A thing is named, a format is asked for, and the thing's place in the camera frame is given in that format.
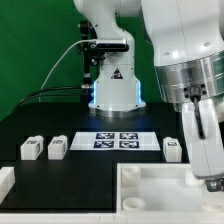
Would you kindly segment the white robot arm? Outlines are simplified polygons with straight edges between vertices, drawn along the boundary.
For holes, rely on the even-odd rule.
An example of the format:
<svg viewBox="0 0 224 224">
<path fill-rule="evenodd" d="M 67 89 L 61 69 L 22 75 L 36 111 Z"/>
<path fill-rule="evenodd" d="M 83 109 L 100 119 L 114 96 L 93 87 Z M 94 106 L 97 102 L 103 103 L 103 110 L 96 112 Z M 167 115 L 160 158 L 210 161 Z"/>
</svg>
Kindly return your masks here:
<svg viewBox="0 0 224 224">
<path fill-rule="evenodd" d="M 182 114 L 192 172 L 210 192 L 224 190 L 224 145 L 215 103 L 224 95 L 219 0 L 73 0 L 103 52 L 90 111 L 103 116 L 145 106 L 134 75 L 134 39 L 116 16 L 143 15 L 162 99 Z"/>
</svg>

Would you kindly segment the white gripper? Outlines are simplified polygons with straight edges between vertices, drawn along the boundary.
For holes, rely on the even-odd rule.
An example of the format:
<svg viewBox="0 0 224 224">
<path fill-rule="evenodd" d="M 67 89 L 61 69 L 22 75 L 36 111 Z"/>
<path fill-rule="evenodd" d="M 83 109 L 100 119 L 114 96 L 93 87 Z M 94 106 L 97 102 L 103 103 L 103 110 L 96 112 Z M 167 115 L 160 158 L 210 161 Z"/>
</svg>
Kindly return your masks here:
<svg viewBox="0 0 224 224">
<path fill-rule="evenodd" d="M 197 179 L 205 181 L 209 192 L 224 191 L 224 147 L 211 99 L 199 102 L 201 123 L 205 138 L 200 139 L 192 102 L 182 106 L 183 132 L 191 169 Z"/>
</svg>

